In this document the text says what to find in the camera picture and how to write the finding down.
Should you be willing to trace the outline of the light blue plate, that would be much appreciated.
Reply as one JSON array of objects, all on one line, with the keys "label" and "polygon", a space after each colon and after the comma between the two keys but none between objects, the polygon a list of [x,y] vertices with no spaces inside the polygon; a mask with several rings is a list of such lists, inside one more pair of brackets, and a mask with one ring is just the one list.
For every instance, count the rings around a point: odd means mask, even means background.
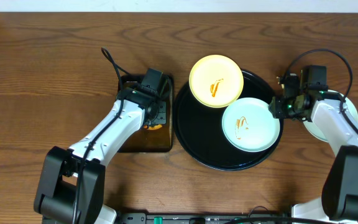
[{"label": "light blue plate", "polygon": [[341,93],[334,90],[318,91],[310,119],[303,123],[305,128],[331,147],[357,141],[357,134],[351,126],[358,126],[358,112],[353,102]]},{"label": "light blue plate", "polygon": [[244,152],[261,152],[278,140],[280,121],[269,111],[269,105],[257,98],[241,98],[223,113],[222,130],[235,148]]}]

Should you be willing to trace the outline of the green orange sponge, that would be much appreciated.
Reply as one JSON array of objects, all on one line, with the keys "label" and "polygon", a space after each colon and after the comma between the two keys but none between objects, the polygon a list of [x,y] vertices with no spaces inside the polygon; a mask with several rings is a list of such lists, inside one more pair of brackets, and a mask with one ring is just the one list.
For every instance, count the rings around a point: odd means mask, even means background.
[{"label": "green orange sponge", "polygon": [[147,129],[147,130],[154,131],[154,130],[158,130],[158,129],[162,128],[162,125],[161,125],[161,124],[144,125],[143,128],[144,128],[144,129]]}]

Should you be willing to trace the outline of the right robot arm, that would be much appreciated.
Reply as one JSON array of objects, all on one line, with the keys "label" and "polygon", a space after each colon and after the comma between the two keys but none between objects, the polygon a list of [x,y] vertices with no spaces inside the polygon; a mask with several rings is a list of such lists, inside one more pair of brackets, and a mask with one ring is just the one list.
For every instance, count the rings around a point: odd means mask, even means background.
[{"label": "right robot arm", "polygon": [[314,123],[336,156],[320,202],[297,206],[307,217],[321,210],[331,221],[358,222],[358,122],[345,101],[337,92],[311,90],[297,96],[275,96],[268,107],[274,118]]}]

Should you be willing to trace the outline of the light blue front plate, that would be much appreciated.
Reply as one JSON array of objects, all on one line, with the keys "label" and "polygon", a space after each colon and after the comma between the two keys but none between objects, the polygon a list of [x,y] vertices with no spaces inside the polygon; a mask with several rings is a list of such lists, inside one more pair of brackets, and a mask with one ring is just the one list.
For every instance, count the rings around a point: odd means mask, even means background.
[{"label": "light blue front plate", "polygon": [[358,112],[353,102],[341,93],[334,90],[318,91],[310,119],[303,123],[305,128],[331,147],[357,141],[357,134],[351,126],[358,126]]}]

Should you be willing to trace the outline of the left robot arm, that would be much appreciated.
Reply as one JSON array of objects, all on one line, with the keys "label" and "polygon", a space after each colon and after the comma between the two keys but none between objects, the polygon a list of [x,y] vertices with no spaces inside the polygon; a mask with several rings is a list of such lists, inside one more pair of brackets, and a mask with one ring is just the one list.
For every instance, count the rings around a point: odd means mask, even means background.
[{"label": "left robot arm", "polygon": [[148,122],[162,117],[162,98],[126,88],[108,115],[68,149],[54,146],[45,156],[34,211],[43,223],[114,223],[117,211],[104,204],[106,167],[122,145]]}]

